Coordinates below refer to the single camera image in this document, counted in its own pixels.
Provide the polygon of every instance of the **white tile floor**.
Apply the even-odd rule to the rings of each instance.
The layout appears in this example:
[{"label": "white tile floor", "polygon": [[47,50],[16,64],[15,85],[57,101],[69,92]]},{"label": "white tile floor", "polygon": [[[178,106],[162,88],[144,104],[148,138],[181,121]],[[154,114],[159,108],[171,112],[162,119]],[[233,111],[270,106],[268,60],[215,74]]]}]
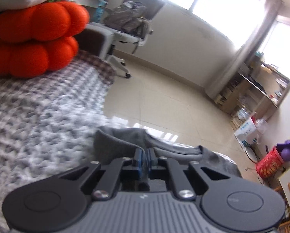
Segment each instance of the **white tile floor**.
[{"label": "white tile floor", "polygon": [[104,114],[158,137],[223,153],[244,178],[259,183],[255,168],[233,135],[229,117],[199,91],[126,60],[132,77],[116,76]]}]

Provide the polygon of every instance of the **purple ball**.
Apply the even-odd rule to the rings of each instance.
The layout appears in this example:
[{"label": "purple ball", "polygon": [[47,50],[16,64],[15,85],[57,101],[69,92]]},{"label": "purple ball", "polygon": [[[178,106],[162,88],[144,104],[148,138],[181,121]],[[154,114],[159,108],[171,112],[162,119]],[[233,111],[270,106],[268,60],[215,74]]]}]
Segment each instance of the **purple ball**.
[{"label": "purple ball", "polygon": [[287,161],[290,161],[290,149],[289,148],[284,148],[282,151],[281,151],[281,158],[287,162]]}]

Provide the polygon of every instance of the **window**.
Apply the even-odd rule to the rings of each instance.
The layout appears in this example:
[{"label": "window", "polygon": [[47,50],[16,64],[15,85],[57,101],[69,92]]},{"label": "window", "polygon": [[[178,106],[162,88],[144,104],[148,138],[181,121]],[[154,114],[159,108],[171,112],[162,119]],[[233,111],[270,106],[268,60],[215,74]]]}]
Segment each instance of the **window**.
[{"label": "window", "polygon": [[240,48],[262,20],[265,0],[169,0],[197,15]]},{"label": "window", "polygon": [[290,26],[276,22],[259,48],[264,53],[265,63],[272,64],[290,78]]}]

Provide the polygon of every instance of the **red basket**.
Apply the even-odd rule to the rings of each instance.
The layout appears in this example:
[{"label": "red basket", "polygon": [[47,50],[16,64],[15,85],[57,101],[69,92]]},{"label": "red basket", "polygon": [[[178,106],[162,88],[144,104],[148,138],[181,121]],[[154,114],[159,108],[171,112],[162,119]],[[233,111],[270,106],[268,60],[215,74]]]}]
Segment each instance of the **red basket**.
[{"label": "red basket", "polygon": [[255,165],[255,168],[263,179],[267,179],[274,175],[283,163],[283,159],[274,146],[273,149]]}]

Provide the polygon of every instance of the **bed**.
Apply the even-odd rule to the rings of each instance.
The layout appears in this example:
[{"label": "bed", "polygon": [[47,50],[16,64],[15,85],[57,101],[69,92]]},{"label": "bed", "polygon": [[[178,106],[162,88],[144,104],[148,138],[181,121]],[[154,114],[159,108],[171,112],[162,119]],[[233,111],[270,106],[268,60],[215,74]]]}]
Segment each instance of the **bed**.
[{"label": "bed", "polygon": [[29,80],[0,78],[0,232],[8,192],[90,160],[93,134],[110,122],[104,98],[115,70],[80,50],[64,69]]}]

